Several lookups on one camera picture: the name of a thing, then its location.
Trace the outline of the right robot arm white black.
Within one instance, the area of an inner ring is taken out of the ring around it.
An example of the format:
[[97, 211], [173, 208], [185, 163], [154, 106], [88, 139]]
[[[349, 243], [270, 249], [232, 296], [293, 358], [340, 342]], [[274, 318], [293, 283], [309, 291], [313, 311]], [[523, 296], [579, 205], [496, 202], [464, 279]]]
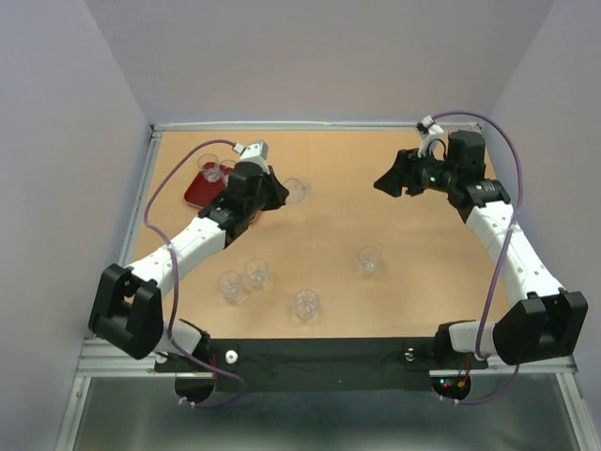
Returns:
[[426, 190], [446, 194], [462, 221], [495, 262], [510, 308], [495, 323], [476, 320], [442, 324], [432, 344], [435, 361], [453, 366], [466, 353], [497, 356], [521, 365], [569, 356], [581, 332], [588, 303], [554, 277], [514, 220], [515, 209], [500, 181], [485, 175], [485, 139], [478, 132], [451, 132], [442, 159], [427, 138], [419, 148], [401, 149], [392, 167], [374, 183], [392, 197]]

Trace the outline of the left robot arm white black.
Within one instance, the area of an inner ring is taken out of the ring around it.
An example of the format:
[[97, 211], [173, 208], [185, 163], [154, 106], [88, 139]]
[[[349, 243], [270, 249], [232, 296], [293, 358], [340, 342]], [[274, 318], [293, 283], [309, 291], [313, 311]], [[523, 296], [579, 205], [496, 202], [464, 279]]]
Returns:
[[228, 185], [168, 244], [127, 267], [112, 264], [102, 272], [89, 330], [134, 359], [176, 353], [187, 369], [202, 368], [208, 334], [184, 320], [165, 319], [162, 297], [243, 234], [256, 213], [281, 208], [287, 196], [270, 166], [237, 163]]

